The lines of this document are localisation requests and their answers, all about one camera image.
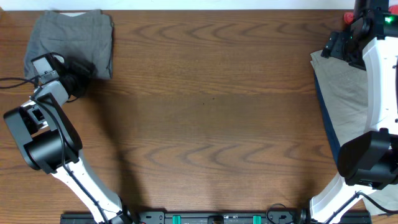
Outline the grey shorts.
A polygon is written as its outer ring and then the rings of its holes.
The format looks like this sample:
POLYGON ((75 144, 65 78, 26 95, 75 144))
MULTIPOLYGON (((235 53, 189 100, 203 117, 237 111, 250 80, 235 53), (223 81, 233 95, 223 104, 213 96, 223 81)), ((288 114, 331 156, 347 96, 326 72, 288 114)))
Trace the grey shorts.
POLYGON ((96 78, 113 76, 113 22, 100 10, 77 16, 45 11, 35 22, 24 57, 24 76, 36 76, 31 60, 55 52, 92 63, 96 78))

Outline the navy blue garment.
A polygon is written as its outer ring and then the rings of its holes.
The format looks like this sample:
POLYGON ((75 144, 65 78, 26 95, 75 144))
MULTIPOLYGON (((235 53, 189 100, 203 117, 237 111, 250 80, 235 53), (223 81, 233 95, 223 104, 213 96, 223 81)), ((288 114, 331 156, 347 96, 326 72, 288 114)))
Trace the navy blue garment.
POLYGON ((341 147, 340 142, 339 142, 337 135, 335 133, 335 130, 333 128, 331 118, 330 118, 330 115, 326 108, 325 100, 323 98, 322 91, 320 89, 318 78, 317 78, 315 72, 313 73, 313 76, 314 76, 314 82, 315 82, 315 91, 317 94, 317 98, 318 98, 318 102, 319 102, 320 110, 321 110, 321 114, 322 114, 323 126, 325 128, 325 132, 326 132, 326 136, 328 139, 328 143, 330 145, 333 160, 334 160, 335 164, 337 164, 338 163, 338 153, 339 153, 340 147, 341 147))

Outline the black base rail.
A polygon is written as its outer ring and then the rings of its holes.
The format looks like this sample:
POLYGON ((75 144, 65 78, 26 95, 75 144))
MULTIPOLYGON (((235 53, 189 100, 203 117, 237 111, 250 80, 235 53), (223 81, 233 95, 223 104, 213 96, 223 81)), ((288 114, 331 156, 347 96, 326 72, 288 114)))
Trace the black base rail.
MULTIPOLYGON (((136 215, 142 224, 266 224, 266 223, 321 223, 310 219, 307 209, 294 210, 271 207, 265 213, 177 213, 146 211, 136 215)), ((61 224, 96 223, 89 213, 66 213, 60 216, 61 224)), ((340 219, 344 224, 372 224, 367 211, 346 212, 340 219)))

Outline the khaki beige shorts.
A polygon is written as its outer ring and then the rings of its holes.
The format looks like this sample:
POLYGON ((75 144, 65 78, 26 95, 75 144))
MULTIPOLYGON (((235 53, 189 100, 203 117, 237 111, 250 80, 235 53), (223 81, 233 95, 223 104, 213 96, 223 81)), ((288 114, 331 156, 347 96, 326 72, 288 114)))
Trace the khaki beige shorts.
POLYGON ((368 79, 363 70, 336 58, 310 54, 326 108, 340 146, 364 133, 368 113, 368 79))

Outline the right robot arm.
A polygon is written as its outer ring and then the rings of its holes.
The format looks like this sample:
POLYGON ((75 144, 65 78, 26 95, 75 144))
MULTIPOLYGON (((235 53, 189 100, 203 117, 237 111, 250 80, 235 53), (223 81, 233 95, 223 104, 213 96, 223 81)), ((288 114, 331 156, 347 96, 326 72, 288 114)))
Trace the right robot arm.
POLYGON ((368 115, 364 134, 340 147, 337 174, 295 222, 370 223, 368 213, 350 211, 362 198, 394 215, 370 197, 397 184, 397 15, 388 0, 357 0, 352 23, 330 34, 321 56, 366 71, 368 115))

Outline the red garment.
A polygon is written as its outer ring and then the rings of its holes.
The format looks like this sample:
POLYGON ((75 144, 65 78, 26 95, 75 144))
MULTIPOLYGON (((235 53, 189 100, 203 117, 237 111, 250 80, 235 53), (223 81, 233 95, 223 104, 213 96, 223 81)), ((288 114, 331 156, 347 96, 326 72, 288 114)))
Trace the red garment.
MULTIPOLYGON (((388 11, 393 14, 397 15, 398 14, 398 5, 391 5, 388 9, 388 11)), ((345 24, 350 25, 354 21, 354 14, 352 12, 346 12, 343 15, 343 20, 345 24)))

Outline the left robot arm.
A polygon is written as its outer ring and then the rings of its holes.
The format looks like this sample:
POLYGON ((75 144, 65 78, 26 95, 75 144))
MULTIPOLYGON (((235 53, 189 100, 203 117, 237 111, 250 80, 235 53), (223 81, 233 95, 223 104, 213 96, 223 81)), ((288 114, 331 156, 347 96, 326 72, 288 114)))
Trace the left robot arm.
POLYGON ((95 223, 139 223, 120 196, 107 188, 86 161, 76 129, 62 110, 85 94, 95 67, 50 52, 31 61, 36 75, 29 100, 4 114, 27 165, 63 182, 86 205, 95 223))

